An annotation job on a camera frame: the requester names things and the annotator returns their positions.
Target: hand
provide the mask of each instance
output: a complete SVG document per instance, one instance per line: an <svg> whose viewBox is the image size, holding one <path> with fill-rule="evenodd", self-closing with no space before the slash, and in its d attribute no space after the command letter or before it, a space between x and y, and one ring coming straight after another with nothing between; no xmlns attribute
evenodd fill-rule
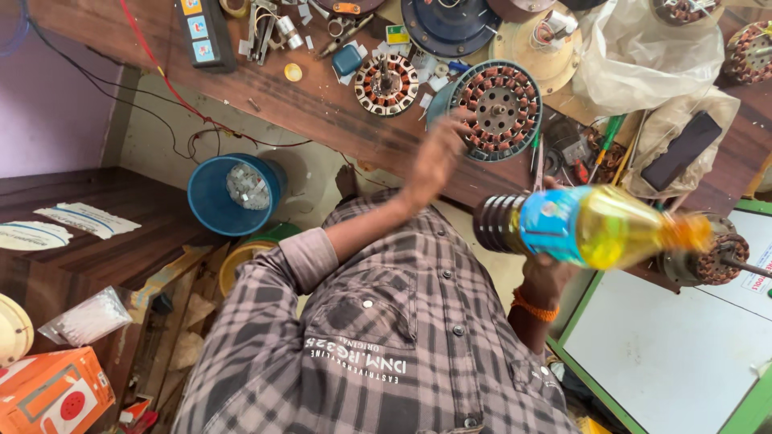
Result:
<svg viewBox="0 0 772 434"><path fill-rule="evenodd" d="M544 177L545 188L563 188L555 178ZM520 293L531 306L554 310L560 302L560 295L566 283L581 268L572 263L558 262L547 253L529 256L523 266L523 287Z"/></svg>
<svg viewBox="0 0 772 434"><path fill-rule="evenodd" d="M465 147L461 137L472 133L462 122L475 117L473 112L459 108L432 123L418 149L413 170L396 198L410 216L426 207L448 184Z"/></svg>

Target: black smartphone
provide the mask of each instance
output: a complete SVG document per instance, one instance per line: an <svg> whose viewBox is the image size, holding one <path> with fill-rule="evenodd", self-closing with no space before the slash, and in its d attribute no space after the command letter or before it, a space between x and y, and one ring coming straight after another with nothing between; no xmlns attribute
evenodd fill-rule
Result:
<svg viewBox="0 0 772 434"><path fill-rule="evenodd" d="M668 151L657 157L641 171L644 178L658 192L676 178L721 135L721 127L702 110L689 121L681 135L670 141Z"/></svg>

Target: plastic bottle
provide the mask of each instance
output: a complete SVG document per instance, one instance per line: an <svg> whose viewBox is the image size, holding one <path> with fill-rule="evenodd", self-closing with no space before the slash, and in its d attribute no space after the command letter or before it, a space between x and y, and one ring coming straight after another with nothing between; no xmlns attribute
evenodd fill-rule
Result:
<svg viewBox="0 0 772 434"><path fill-rule="evenodd" d="M488 250L549 253L597 270L624 269L663 250L701 250L712 230L703 215L667 215L610 185L497 195L474 213Z"/></svg>

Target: orange cardboard box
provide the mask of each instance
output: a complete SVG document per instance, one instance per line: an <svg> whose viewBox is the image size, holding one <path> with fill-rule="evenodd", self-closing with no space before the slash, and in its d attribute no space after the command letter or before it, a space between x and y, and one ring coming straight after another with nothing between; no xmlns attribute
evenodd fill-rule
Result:
<svg viewBox="0 0 772 434"><path fill-rule="evenodd" d="M2 434L81 434L114 402L91 347L27 356L0 369Z"/></svg>

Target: floor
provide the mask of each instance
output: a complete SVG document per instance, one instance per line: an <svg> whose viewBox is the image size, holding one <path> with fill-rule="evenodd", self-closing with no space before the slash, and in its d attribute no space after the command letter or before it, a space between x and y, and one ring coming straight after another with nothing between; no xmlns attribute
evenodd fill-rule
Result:
<svg viewBox="0 0 772 434"><path fill-rule="evenodd" d="M202 113L258 140L271 144L292 144L306 140L304 137L235 109L221 101L213 100L180 86L175 88ZM163 80L155 75L143 76L139 82L139 89L173 99ZM179 106L159 100L146 93L137 93L134 103L154 111L169 123L174 130L178 151L186 156L188 155L186 144L189 137L198 131L211 127L211 124L204 125L200 119L186 110L182 110ZM273 216L276 222L291 222L301 229L317 227L340 201L340 194L335 186L334 178L340 166L344 164L344 158L338 152L314 142L285 148L260 145L255 149L255 145L246 139L226 137L224 134L220 134L220 136L220 154L233 152L256 154L261 158L279 162L286 170L289 178L288 194ZM218 138L215 133L203 134L201 139L195 142L195 159L204 161L206 158L217 155L217 147ZM120 165L183 189L187 189L188 178L196 167L196 163L192 160L185 159L172 150L172 137L169 129L156 117L142 110L132 110ZM363 173L367 178L391 187L398 187L402 184L400 178L385 171L376 170L371 173ZM365 193L383 188L365 181L362 177L359 177L358 182L360 190ZM472 233L472 216L469 213L445 202L437 201L435 206L461 233L479 261L488 269L503 306L508 312L513 299L512 290L523 281L521 269L525 261L524 257L484 250L477 245ZM305 304L305 300L301 300L300 303L299 312Z"/></svg>

